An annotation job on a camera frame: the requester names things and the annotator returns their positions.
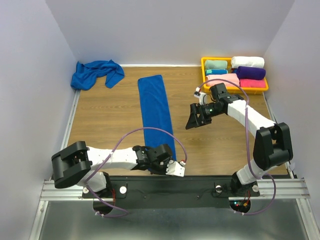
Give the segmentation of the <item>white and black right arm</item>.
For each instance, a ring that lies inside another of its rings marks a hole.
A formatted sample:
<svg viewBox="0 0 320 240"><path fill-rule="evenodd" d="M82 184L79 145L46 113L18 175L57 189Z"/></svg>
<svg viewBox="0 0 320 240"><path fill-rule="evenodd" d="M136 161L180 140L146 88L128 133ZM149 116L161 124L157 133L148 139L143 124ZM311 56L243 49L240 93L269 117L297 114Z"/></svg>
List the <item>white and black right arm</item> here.
<svg viewBox="0 0 320 240"><path fill-rule="evenodd" d="M190 105L190 116L185 128L192 129L208 125L212 118L226 114L245 127L245 134L254 136L253 154L248 154L248 163L231 177L230 189L235 195L242 195L248 186L293 158L289 126L276 123L249 106L249 99L227 91L224 83L210 87L211 103L205 102L206 94L197 87L194 96L198 103Z"/></svg>

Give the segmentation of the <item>blue microfibre towel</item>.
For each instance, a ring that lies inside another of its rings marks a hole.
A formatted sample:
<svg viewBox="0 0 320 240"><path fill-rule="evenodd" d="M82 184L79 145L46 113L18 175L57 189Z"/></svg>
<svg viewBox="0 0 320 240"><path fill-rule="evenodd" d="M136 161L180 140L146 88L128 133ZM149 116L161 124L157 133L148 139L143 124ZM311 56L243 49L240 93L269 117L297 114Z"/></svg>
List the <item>blue microfibre towel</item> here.
<svg viewBox="0 0 320 240"><path fill-rule="evenodd" d="M142 77L137 81L144 143L147 147L167 144L176 158L172 120L163 77L158 75Z"/></svg>

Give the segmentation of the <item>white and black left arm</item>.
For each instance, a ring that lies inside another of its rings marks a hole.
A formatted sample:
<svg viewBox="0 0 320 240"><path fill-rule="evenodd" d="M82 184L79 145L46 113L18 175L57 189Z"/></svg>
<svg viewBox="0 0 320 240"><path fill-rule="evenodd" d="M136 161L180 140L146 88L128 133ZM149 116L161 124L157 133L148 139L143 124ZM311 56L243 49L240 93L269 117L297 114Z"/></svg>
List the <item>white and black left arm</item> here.
<svg viewBox="0 0 320 240"><path fill-rule="evenodd" d="M149 170L153 174L166 175L168 165L173 162L173 152L167 144L112 150L89 147L85 141L77 141L51 157L56 189L88 185L100 197L111 193L106 174L100 172L103 168Z"/></svg>

